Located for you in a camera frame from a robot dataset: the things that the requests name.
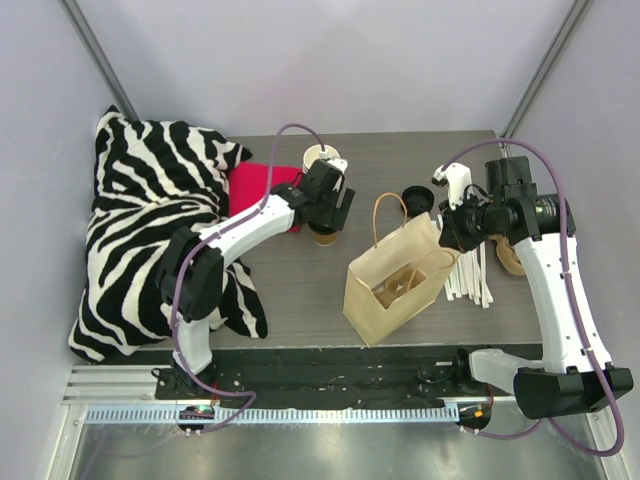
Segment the brown paper coffee cup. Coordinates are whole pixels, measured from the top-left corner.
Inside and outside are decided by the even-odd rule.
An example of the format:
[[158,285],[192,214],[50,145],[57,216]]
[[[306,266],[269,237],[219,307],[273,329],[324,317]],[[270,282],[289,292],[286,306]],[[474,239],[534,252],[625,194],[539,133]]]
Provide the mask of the brown paper coffee cup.
[[313,230],[312,236],[314,242],[320,246],[329,246],[333,244],[337,238],[337,232],[335,230]]

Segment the brown paper bag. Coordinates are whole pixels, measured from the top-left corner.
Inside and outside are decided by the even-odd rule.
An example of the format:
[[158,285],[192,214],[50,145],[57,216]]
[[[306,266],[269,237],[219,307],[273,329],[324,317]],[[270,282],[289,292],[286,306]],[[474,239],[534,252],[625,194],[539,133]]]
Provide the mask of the brown paper bag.
[[439,245],[430,215],[408,217],[348,266],[343,314],[366,346],[372,347],[432,305],[460,253]]

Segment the brown pulp cup carrier single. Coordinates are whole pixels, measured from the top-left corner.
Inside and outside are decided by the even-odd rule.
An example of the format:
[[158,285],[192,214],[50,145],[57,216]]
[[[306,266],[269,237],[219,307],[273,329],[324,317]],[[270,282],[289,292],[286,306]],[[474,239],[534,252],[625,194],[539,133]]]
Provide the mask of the brown pulp cup carrier single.
[[390,305],[425,280],[425,275],[417,268],[405,266],[384,280],[373,294],[378,302],[388,309]]

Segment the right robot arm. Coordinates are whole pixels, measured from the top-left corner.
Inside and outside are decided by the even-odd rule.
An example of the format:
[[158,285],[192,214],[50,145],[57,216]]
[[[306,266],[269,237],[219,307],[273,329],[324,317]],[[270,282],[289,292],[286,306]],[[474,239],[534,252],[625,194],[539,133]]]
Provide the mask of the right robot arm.
[[603,388],[620,398],[634,386],[632,373],[616,367],[597,332],[577,264],[575,224],[560,224],[555,194],[541,195],[526,157],[486,163],[486,186],[475,188],[469,168],[439,167],[433,184],[445,186],[439,205],[441,246],[462,253],[493,235],[514,248],[529,283],[543,354],[530,361],[499,349],[476,350],[456,365],[451,380],[472,395],[486,383],[515,396],[531,420],[597,412],[608,404]]

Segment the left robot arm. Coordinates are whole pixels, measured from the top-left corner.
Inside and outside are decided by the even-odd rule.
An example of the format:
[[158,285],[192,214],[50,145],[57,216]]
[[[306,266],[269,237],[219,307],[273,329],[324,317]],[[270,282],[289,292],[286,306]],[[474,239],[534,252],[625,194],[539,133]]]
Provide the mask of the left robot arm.
[[344,228],[355,191],[346,188],[348,161],[316,160],[297,184],[271,188],[265,199],[199,233],[182,227],[171,237],[156,277],[163,302],[171,306],[174,359],[182,371],[179,388],[205,397],[213,385],[206,369],[211,315],[222,301],[223,276],[240,256],[265,240],[309,224],[331,233]]

